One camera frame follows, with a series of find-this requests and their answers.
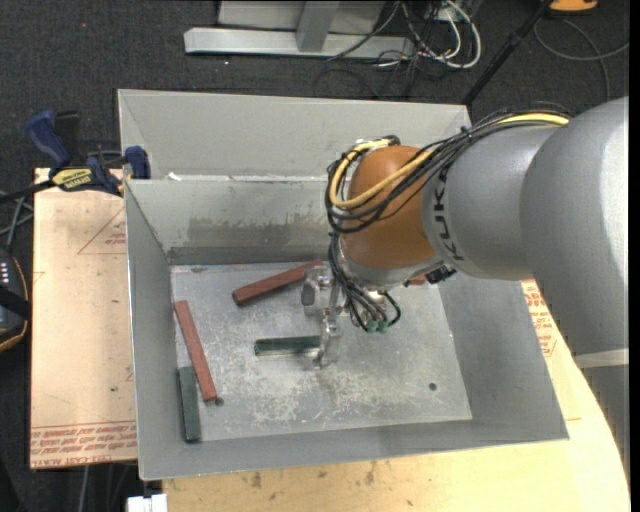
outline blue clamp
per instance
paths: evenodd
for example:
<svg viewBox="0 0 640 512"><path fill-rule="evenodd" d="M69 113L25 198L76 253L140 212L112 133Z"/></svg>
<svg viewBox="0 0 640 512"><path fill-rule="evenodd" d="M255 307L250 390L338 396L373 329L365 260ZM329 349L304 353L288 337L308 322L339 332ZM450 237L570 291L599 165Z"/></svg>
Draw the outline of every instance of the blue clamp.
<svg viewBox="0 0 640 512"><path fill-rule="evenodd" d="M124 156L105 162L102 155L91 156L85 166L69 166L71 154L55 130L55 117L51 110L36 115L27 124L27 134L36 147L49 155L55 166L49 171L49 180L62 190L96 190L117 196L122 195L122 180L111 174L109 166L129 164L134 179L150 179L151 166L147 153L140 146L125 150Z"/></svg>

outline metal base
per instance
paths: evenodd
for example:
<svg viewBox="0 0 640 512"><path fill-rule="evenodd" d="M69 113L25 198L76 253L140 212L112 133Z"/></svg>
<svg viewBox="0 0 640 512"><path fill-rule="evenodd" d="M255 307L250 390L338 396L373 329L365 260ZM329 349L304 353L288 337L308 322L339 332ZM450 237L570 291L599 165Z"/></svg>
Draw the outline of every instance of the metal base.
<svg viewBox="0 0 640 512"><path fill-rule="evenodd" d="M288 55L292 57L332 57L362 41L364 36L328 34L318 51L301 51L295 32L242 30L230 28L192 28L184 34L186 53ZM383 52L407 53L411 43L404 37L376 36L350 53L355 59L376 59Z"/></svg>
<svg viewBox="0 0 640 512"><path fill-rule="evenodd" d="M199 400L203 441L471 419L440 291L395 290L403 320L367 334L340 317L340 357L313 369L313 354L256 357L259 338L320 334L301 285L238 307L231 292L295 264L173 267L174 301L188 300L223 407ZM178 366L190 365L176 329Z"/></svg>

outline scratched metal surface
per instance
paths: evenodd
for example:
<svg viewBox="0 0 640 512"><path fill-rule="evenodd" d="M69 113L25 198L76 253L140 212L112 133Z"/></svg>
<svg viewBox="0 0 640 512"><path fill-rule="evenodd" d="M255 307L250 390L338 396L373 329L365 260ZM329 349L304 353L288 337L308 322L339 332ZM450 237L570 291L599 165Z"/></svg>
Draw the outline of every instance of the scratched metal surface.
<svg viewBox="0 0 640 512"><path fill-rule="evenodd" d="M367 335L344 318L340 360L323 370L310 356L257 358L258 338L319 333L299 285L239 308L231 292L294 264L172 267L174 300L188 300L222 407L200 400L203 441L471 418L436 287L401 288L403 319ZM189 364L176 329L178 366Z"/></svg>

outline cardboard sheet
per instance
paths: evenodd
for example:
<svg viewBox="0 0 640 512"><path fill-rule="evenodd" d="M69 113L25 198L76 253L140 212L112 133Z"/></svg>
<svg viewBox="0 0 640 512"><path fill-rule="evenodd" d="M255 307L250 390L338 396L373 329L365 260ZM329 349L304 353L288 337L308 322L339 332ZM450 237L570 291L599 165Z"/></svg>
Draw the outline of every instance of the cardboard sheet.
<svg viewBox="0 0 640 512"><path fill-rule="evenodd" d="M137 456L125 236L116 196L35 196L32 469Z"/></svg>

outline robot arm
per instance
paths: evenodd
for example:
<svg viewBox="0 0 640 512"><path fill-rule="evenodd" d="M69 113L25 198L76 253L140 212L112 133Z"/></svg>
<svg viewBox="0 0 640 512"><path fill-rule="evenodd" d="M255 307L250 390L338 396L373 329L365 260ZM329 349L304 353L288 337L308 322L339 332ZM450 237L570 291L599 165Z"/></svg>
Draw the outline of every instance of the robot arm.
<svg viewBox="0 0 640 512"><path fill-rule="evenodd" d="M369 330L398 320L380 301L417 275L534 277L628 474L628 99L500 114L422 149L360 143L329 169L326 205L336 283Z"/></svg>

